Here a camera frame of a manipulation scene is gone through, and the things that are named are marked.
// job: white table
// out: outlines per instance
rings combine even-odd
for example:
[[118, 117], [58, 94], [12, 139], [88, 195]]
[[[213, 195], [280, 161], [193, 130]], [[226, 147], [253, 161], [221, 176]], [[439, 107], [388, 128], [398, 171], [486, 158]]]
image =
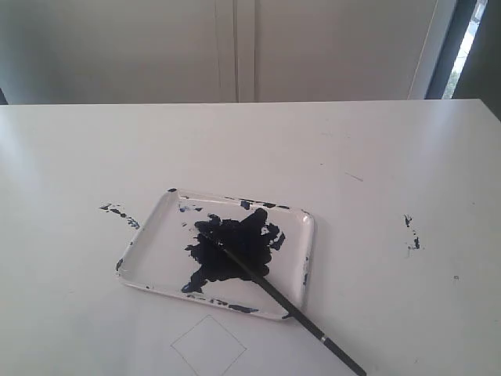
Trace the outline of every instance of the white table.
[[0, 152], [2, 375], [194, 375], [171, 343], [207, 315], [247, 348], [225, 376], [352, 374], [293, 320], [117, 281], [135, 230], [98, 207], [142, 223], [173, 186], [311, 212], [305, 311], [370, 374], [501, 370], [501, 124], [479, 101], [0, 107]]

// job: drawn square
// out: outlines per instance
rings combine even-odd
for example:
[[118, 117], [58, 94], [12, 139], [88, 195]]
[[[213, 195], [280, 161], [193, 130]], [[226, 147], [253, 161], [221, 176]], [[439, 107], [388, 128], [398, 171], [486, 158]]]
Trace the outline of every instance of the drawn square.
[[246, 350], [212, 316], [206, 316], [171, 346], [197, 376], [222, 376]]

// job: paintbrush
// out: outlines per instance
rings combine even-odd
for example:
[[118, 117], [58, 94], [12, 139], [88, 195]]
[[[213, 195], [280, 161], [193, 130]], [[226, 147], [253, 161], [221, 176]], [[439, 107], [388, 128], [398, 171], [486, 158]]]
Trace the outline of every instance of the paintbrush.
[[242, 268], [263, 290], [265, 290], [272, 298], [274, 298], [292, 317], [309, 330], [317, 339], [319, 339], [325, 347], [327, 347], [334, 355], [336, 355], [344, 364], [346, 364], [358, 376], [366, 376], [367, 373], [344, 352], [338, 345], [336, 345], [329, 337], [323, 333], [309, 318], [307, 318], [294, 304], [273, 287], [264, 277], [259, 273], [252, 270], [247, 264], [245, 259], [234, 252], [231, 248], [226, 247], [220, 240], [213, 239], [207, 233], [200, 233], [203, 237], [208, 239], [215, 247], [225, 252], [240, 268]]

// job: white wall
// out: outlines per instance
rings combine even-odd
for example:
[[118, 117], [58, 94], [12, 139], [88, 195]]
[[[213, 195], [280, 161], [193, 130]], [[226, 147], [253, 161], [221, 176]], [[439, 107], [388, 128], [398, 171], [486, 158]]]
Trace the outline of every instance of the white wall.
[[[10, 103], [231, 100], [215, 10], [214, 0], [3, 0], [0, 87]], [[227, 21], [219, 47], [231, 68]]]
[[260, 102], [424, 97], [455, 0], [258, 0]]

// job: paint palette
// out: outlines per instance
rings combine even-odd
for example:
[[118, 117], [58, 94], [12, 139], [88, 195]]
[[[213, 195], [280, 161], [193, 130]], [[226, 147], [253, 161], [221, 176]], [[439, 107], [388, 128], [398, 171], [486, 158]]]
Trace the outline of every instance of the paint palette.
[[129, 286], [282, 319], [287, 311], [204, 236], [239, 252], [296, 307], [305, 299], [314, 233], [306, 211], [171, 189], [117, 264]]

